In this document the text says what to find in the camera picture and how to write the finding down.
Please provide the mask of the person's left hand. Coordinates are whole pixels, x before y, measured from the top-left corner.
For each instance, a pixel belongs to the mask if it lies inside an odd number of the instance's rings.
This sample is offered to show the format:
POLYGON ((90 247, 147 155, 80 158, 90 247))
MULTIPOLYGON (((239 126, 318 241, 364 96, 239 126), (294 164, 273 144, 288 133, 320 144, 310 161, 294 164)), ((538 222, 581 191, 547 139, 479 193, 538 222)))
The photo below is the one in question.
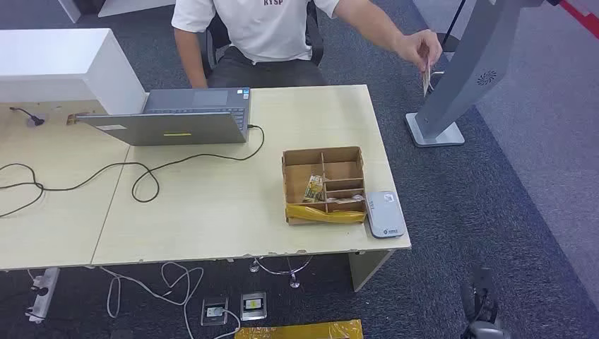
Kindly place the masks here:
POLYGON ((413 63, 423 73, 436 64, 443 52, 437 34, 429 29, 411 35, 399 31, 393 48, 399 57, 413 63))

